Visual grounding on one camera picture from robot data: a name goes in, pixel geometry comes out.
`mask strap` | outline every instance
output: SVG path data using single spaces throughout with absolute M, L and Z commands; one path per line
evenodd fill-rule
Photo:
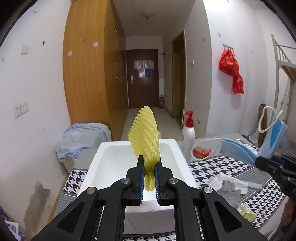
M 264 117 L 265 110 L 266 110 L 267 108 L 272 109 L 272 110 L 274 111 L 274 113 L 276 114 L 276 109 L 275 109 L 274 107 L 272 107 L 272 106 L 265 106 L 265 107 L 263 108 L 263 110 L 262 110 L 262 115 L 261 115 L 261 117 L 260 117 L 260 119 L 259 119 L 259 122 L 258 122 L 258 131 L 259 131 L 260 133 L 267 132 L 271 127 L 273 127 L 273 126 L 275 125 L 275 123 L 277 122 L 277 120 L 279 119 L 279 117 L 281 116 L 281 114 L 284 112 L 283 110 L 281 110 L 281 111 L 278 113 L 278 115 L 276 116 L 274 122 L 273 122 L 269 127 L 267 127 L 265 130 L 261 130 L 261 123 L 262 123 L 262 120 L 263 120 L 263 117 Z
M 216 141 L 216 140 L 221 140 L 220 141 L 220 143 L 218 144 L 218 146 L 216 147 L 216 149 L 214 150 L 214 151 L 212 151 L 211 153 L 210 153 L 210 155 L 208 155 L 207 157 L 205 157 L 205 158 L 203 158 L 203 159 L 199 159 L 199 158 L 196 158 L 194 155 L 193 155 L 193 149 L 194 148 L 196 148 L 197 147 L 197 145 L 198 144 L 200 144 L 201 142 L 204 142 L 204 141 Z M 194 146 L 193 146 L 193 148 L 192 148 L 192 150 L 191 150 L 191 156 L 192 156 L 192 158 L 193 159 L 195 159 L 195 160 L 197 160 L 197 161 L 204 161 L 204 160 L 206 160 L 206 159 L 208 159 L 217 149 L 218 149 L 218 147 L 220 146 L 220 144 L 222 143 L 222 140 L 223 140 L 223 138 L 213 138 L 213 139 L 205 139 L 205 140 L 201 140 L 201 141 L 199 141 L 198 143 L 196 143 Z

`yellow foam fruit sleeve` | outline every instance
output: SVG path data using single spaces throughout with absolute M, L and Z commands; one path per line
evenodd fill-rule
M 144 106 L 139 110 L 128 133 L 128 140 L 138 159 L 144 157 L 144 188 L 155 189 L 154 169 L 160 160 L 158 130 L 152 110 Z

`fire extinguisher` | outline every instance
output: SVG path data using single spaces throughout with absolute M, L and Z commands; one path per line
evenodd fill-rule
M 165 107 L 165 99 L 163 95 L 159 96 L 159 109 L 163 109 Z

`face mask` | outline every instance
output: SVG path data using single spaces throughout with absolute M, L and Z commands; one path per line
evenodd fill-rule
M 256 158 L 258 156 L 263 156 L 265 158 L 270 159 L 273 154 L 275 153 L 276 149 L 278 148 L 285 131 L 287 129 L 287 125 L 279 119 L 280 115 L 283 113 L 283 111 L 280 111 L 277 115 L 274 123 L 272 123 L 267 129 L 261 130 L 261 122 L 264 117 L 264 110 L 267 108 L 272 108 L 274 111 L 275 109 L 270 106 L 266 106 L 263 108 L 263 114 L 259 120 L 258 124 L 258 130 L 260 133 L 264 133 L 270 129 L 270 131 L 267 133 L 264 143 L 261 146 L 258 155 L 255 155 L 253 152 L 251 152 L 249 149 L 247 149 L 245 146 L 243 146 L 241 143 L 238 143 L 236 141 L 230 140 L 228 138 L 213 138 L 213 139 L 206 139 L 201 140 L 197 144 L 193 146 L 193 149 L 197 147 L 201 142 L 204 141 L 214 141 L 214 140 L 221 140 L 221 142 L 218 144 L 216 149 L 211 152 L 211 154 L 203 159 L 196 158 L 193 153 L 191 152 L 191 156 L 197 160 L 197 161 L 204 161 L 208 159 L 217 149 L 219 146 L 221 146 L 220 154 L 229 156 L 231 158 L 234 158 L 236 160 L 242 161 L 244 163 L 247 163 L 251 166 L 255 165 Z
M 276 116 L 274 122 L 267 129 L 261 130 L 261 122 L 264 117 L 264 110 L 267 108 L 271 108 L 274 112 L 276 112 L 276 110 L 271 106 L 266 106 L 263 108 L 263 113 L 258 123 L 258 130 L 260 133 L 267 132 L 268 130 L 269 131 L 264 139 L 261 148 L 258 151 L 258 156 L 263 156 L 270 159 L 279 147 L 279 144 L 282 141 L 288 126 L 280 119 L 280 116 L 283 113 L 283 111 L 281 110 Z

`metal screw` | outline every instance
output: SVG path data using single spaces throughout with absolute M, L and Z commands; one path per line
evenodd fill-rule
M 176 184 L 176 183 L 178 182 L 178 179 L 172 177 L 172 178 L 170 178 L 170 179 L 168 180 L 168 182 L 171 183 L 171 184 Z
M 213 192 L 213 189 L 211 187 L 205 187 L 204 188 L 204 192 L 205 193 L 212 193 Z
M 87 192 L 88 194 L 93 194 L 95 191 L 96 191 L 96 189 L 95 189 L 94 187 L 90 187 L 90 188 L 88 188 L 88 189 L 86 190 L 86 192 Z
M 128 177 L 125 177 L 125 178 L 121 179 L 121 182 L 122 182 L 123 184 L 128 184 L 128 183 L 131 182 L 131 180 L 130 180 Z

